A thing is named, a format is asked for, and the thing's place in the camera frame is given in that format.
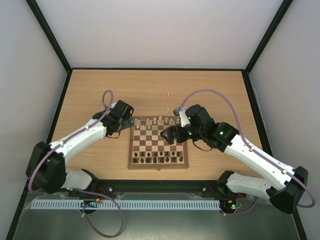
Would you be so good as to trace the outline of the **white queen chess piece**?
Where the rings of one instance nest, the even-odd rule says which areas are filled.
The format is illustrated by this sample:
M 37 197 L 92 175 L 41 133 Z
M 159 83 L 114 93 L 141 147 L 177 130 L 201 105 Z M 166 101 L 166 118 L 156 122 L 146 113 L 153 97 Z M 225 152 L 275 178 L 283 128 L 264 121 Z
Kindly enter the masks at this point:
M 158 124 L 161 125 L 162 123 L 163 123 L 162 116 L 159 116 L 159 118 L 158 118 Z

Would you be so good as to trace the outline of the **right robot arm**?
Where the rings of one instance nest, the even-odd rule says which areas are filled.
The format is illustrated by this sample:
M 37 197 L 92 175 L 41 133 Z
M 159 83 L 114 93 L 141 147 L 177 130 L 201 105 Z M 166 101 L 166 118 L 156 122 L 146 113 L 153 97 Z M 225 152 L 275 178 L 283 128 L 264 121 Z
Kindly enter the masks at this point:
M 160 136 L 170 145 L 188 140 L 203 141 L 211 149 L 228 154 L 260 174 L 260 178 L 225 171 L 217 180 L 218 191 L 249 194 L 268 200 L 276 209 L 292 214 L 305 192 L 308 171 L 287 165 L 243 138 L 238 129 L 226 122 L 215 122 L 199 104 L 176 112 L 180 123 L 165 128 Z

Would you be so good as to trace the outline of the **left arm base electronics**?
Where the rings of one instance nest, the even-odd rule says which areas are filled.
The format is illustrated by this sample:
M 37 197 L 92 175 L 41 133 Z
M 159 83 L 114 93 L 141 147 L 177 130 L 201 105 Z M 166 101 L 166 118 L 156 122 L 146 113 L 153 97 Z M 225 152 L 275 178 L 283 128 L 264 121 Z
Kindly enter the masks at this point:
M 104 198 L 101 196 L 95 196 L 94 199 L 84 200 L 81 204 L 84 209 L 84 213 L 87 215 L 93 214 L 97 209 L 98 205 L 103 202 Z

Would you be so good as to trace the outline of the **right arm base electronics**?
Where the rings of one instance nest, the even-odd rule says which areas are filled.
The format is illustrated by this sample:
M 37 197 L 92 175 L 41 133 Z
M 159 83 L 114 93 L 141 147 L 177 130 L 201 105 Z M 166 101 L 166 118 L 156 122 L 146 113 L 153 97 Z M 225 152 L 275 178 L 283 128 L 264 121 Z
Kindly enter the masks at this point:
M 238 209 L 242 209 L 244 206 L 244 199 L 247 197 L 245 193 L 237 193 L 236 197 L 220 200 L 219 201 L 219 212 L 223 215 L 234 215 Z

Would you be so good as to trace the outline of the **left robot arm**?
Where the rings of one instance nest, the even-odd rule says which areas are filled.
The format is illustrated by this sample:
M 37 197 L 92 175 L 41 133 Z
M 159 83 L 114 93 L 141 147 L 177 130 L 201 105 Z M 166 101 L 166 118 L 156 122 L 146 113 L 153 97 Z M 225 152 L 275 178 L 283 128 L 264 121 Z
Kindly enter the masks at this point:
M 95 176 L 85 169 L 68 169 L 68 162 L 94 142 L 132 127 L 133 112 L 131 105 L 118 100 L 94 114 L 84 126 L 68 136 L 51 143 L 37 143 L 26 169 L 28 190 L 48 194 L 60 189 L 86 190 Z

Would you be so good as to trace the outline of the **dark pieces back row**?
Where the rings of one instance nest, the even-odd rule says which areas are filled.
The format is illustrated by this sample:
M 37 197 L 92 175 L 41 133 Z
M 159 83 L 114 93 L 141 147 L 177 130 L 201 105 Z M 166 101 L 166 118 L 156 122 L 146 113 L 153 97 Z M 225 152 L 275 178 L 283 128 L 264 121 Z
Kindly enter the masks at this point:
M 182 155 L 182 151 L 134 151 L 132 153 L 133 158 L 181 157 Z

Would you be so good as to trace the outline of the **dark pieces row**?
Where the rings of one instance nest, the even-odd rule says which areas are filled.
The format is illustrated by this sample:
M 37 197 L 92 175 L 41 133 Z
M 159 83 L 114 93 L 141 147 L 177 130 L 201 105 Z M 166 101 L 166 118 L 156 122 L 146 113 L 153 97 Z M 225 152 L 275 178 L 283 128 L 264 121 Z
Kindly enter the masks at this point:
M 134 151 L 132 153 L 133 158 L 181 157 L 182 155 L 182 151 Z
M 133 164 L 183 164 L 183 157 L 134 157 Z

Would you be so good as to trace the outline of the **wooden chess board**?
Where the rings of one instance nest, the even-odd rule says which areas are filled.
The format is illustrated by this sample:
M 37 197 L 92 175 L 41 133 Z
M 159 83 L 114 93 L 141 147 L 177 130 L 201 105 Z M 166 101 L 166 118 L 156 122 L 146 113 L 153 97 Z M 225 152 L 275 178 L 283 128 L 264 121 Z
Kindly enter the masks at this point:
M 153 124 L 153 119 L 157 118 L 157 125 Z M 168 124 L 165 124 L 165 118 L 168 118 Z M 159 116 L 135 116 L 133 120 L 139 120 L 139 129 L 136 129 L 136 125 L 130 129 L 130 139 L 129 139 L 129 154 L 128 154 L 128 169 L 130 170 L 151 170 L 151 169 L 188 169 L 188 148 L 187 144 L 177 143 L 177 144 L 168 144 L 165 139 L 160 136 L 160 133 L 168 128 L 176 125 L 176 116 L 162 116 L 162 124 L 158 124 Z M 147 119 L 150 119 L 151 129 L 148 129 Z M 170 125 L 170 119 L 174 120 L 174 125 Z M 134 158 L 132 153 L 138 151 L 146 152 L 182 152 L 182 156 L 174 157 L 183 157 L 184 163 L 146 163 L 146 164 L 133 164 L 132 159 Z

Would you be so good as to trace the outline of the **dark pieces front row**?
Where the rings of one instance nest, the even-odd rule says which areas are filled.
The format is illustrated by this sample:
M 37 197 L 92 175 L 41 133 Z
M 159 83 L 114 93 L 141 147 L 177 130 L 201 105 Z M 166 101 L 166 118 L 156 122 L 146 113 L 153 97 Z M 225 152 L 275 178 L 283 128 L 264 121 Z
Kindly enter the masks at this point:
M 133 164 L 183 164 L 183 157 L 134 157 Z

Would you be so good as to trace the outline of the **black aluminium frame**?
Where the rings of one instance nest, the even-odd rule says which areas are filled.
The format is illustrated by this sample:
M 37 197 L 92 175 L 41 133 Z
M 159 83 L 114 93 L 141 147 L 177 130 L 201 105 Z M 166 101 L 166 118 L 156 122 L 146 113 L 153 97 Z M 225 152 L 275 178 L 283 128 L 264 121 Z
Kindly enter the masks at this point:
M 241 71 L 242 78 L 244 81 L 244 85 L 247 91 L 247 96 L 250 102 L 251 110 L 253 113 L 254 121 L 256 124 L 256 128 L 258 131 L 258 135 L 260 138 L 260 142 L 262 143 L 262 149 L 266 150 L 268 154 L 273 154 L 270 146 L 269 139 L 267 137 L 266 133 L 266 127 L 265 124 L 263 123 L 262 119 L 262 114 L 261 111 L 258 110 L 258 100 L 256 96 L 254 96 L 254 90 L 252 83 L 250 81 L 249 73 L 252 71 L 254 68 L 255 64 L 257 63 L 259 57 L 261 56 L 263 50 L 267 46 L 268 42 L 270 41 L 272 35 L 276 31 L 277 27 L 279 26 L 280 22 L 282 21 L 283 17 L 287 13 L 288 9 L 290 8 L 293 0 L 283 0 L 280 7 L 278 8 L 275 16 L 273 17 L 271 23 L 269 24 L 266 32 L 264 33 L 260 43 L 258 44 L 258 47 L 254 51 L 254 54 L 252 55 L 248 65 L 246 66 L 245 69 L 227 69 L 227 68 L 135 68 L 135 67 L 71 67 L 70 64 L 68 63 L 67 58 L 65 57 L 56 37 L 54 36 L 45 16 L 43 15 L 38 3 L 36 0 L 26 0 L 26 3 L 28 4 L 28 7 L 32 11 L 33 15 L 35 16 L 37 22 L 39 23 L 42 31 L 44 32 L 46 38 L 49 40 L 51 46 L 53 47 L 53 50 L 57 54 L 59 60 L 61 61 L 67 75 L 64 81 L 64 85 L 62 88 L 62 92 L 60 94 L 60 98 L 58 101 L 57 108 L 54 113 L 54 117 L 50 126 L 50 130 L 48 133 L 48 137 L 46 142 L 49 143 L 49 140 L 52 140 L 54 131 L 58 122 L 58 118 L 61 112 L 61 108 L 65 99 L 65 95 L 68 89 L 68 85 L 70 82 L 70 78 L 72 75 L 73 70 L 152 70 L 152 71 Z M 107 182 L 115 182 L 116 185 L 122 184 L 122 187 L 133 187 L 133 188 L 128 188 L 128 190 L 133 190 L 133 192 L 137 192 L 138 190 L 147 190 L 144 188 L 138 188 L 138 187 L 153 187 L 148 190 L 151 190 L 150 193 L 165 193 L 165 192 L 160 192 L 159 187 L 169 187 L 169 188 L 164 188 L 163 190 L 173 190 L 173 192 L 170 193 L 182 193 L 182 190 L 191 190 L 191 187 L 199 187 L 200 182 L 204 183 L 205 181 L 211 181 L 211 182 L 216 182 L 216 180 L 102 180 L 102 183 L 107 183 Z M 29 180 L 27 180 L 25 187 L 23 189 L 21 198 L 19 200 L 17 209 L 15 211 L 15 214 L 13 216 L 13 220 L 11 222 L 10 228 L 8 230 L 8 234 L 6 236 L 6 240 L 13 240 L 14 235 L 17 232 L 17 227 L 18 227 L 18 222 L 20 220 L 22 211 L 23 211 L 23 204 L 26 203 L 26 198 L 27 198 L 27 184 L 29 183 Z M 307 240 L 306 232 L 304 230 L 299 212 L 297 208 L 294 210 L 292 218 L 295 223 L 295 228 L 297 231 L 297 234 L 299 235 L 299 240 Z

